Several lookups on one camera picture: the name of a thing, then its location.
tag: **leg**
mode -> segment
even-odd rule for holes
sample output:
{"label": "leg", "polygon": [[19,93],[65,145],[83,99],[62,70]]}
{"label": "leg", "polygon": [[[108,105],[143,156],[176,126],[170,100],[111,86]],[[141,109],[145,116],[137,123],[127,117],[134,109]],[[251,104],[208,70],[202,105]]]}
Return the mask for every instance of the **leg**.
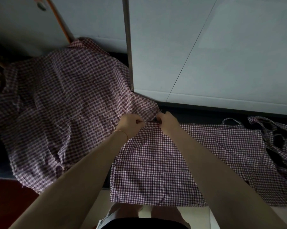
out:
{"label": "leg", "polygon": [[102,228],[104,225],[112,221],[113,219],[120,218],[130,218],[137,217],[138,212],[142,209],[142,205],[127,204],[127,203],[115,203],[102,219],[102,222],[99,223],[98,229]]}
{"label": "leg", "polygon": [[191,229],[190,224],[183,219],[176,206],[153,206],[151,218],[176,221]]}

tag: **forearm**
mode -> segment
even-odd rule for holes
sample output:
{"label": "forearm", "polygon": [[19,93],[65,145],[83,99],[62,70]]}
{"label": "forearm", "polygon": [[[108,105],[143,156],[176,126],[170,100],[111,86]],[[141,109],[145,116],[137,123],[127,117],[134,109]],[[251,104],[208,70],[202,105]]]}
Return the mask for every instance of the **forearm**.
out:
{"label": "forearm", "polygon": [[114,132],[47,188],[11,228],[79,228],[126,139]]}
{"label": "forearm", "polygon": [[186,131],[172,140],[221,228],[287,228],[245,181]]}

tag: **bracelet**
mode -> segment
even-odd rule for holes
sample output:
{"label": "bracelet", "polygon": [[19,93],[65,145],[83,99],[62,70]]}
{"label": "bracelet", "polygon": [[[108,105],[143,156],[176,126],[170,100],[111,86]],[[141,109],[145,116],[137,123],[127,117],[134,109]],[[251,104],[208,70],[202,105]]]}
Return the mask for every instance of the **bracelet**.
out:
{"label": "bracelet", "polygon": [[125,134],[126,134],[126,132],[125,132],[125,131],[122,131],[122,130],[120,130],[120,129],[116,129],[115,131],[113,131],[113,133],[114,133],[114,132],[116,132],[116,131],[120,131],[120,132],[123,132],[123,133],[125,133]]}

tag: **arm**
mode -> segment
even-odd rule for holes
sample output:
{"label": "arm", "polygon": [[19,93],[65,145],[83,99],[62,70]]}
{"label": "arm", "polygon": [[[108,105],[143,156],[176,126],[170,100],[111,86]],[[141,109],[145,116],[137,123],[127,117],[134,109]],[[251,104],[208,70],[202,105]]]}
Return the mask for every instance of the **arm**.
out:
{"label": "arm", "polygon": [[242,178],[189,136],[171,113],[159,113],[157,119],[187,162],[220,228],[287,228]]}
{"label": "arm", "polygon": [[99,195],[115,156],[144,126],[138,115],[122,116],[116,128],[119,131],[48,187],[10,229],[79,228]]}

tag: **hand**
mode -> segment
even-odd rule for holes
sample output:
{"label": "hand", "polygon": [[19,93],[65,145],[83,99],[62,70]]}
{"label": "hand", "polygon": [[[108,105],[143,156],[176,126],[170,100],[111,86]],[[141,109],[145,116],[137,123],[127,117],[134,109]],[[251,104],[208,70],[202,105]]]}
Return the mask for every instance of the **hand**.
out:
{"label": "hand", "polygon": [[126,133],[128,139],[137,135],[139,130],[145,126],[143,119],[137,114],[126,114],[120,118],[116,130]]}
{"label": "hand", "polygon": [[157,114],[156,119],[161,121],[159,127],[161,128],[162,132],[171,139],[173,139],[176,134],[183,130],[178,120],[170,112],[160,112]]}

